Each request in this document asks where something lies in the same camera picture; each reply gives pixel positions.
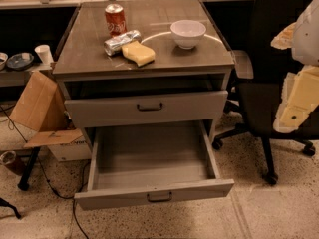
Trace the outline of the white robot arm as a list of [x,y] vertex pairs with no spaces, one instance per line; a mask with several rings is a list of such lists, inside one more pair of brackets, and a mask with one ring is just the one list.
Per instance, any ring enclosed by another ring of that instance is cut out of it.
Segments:
[[297,74],[287,74],[273,123],[276,131],[290,133],[319,106],[319,0],[312,0],[297,21],[271,41],[271,46],[290,48],[292,58],[303,65]]

